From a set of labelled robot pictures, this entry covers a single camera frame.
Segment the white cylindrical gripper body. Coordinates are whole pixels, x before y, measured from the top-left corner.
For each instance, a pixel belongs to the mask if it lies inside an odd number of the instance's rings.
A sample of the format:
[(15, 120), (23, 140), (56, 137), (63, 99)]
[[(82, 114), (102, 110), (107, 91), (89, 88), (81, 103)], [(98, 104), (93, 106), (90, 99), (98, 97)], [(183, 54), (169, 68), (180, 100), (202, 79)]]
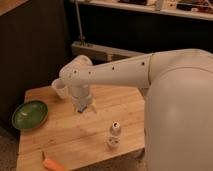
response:
[(69, 92), (77, 109), (84, 109), (92, 103), (92, 93), (89, 85), (70, 86)]

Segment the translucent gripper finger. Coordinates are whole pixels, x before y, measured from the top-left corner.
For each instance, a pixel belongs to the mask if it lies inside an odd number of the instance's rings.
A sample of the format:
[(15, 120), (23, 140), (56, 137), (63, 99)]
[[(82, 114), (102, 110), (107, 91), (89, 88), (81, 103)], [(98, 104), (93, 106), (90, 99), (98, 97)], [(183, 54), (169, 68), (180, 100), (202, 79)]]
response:
[(74, 104), (72, 105), (72, 108), (73, 108), (73, 114), (80, 113), (79, 110), (78, 110), (78, 108)]
[(96, 108), (96, 104), (95, 103), (92, 103), (89, 105), (89, 108), (94, 112), (94, 113), (97, 113), (97, 108)]

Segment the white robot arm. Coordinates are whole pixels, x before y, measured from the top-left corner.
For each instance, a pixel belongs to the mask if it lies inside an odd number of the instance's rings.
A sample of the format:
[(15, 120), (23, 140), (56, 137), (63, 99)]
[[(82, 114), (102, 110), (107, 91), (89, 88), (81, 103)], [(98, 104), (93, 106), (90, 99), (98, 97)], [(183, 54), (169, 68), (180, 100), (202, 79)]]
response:
[(154, 52), (100, 65), (80, 55), (59, 77), (74, 104), (92, 84), (134, 86), (146, 93), (148, 171), (213, 171), (213, 54), (200, 49)]

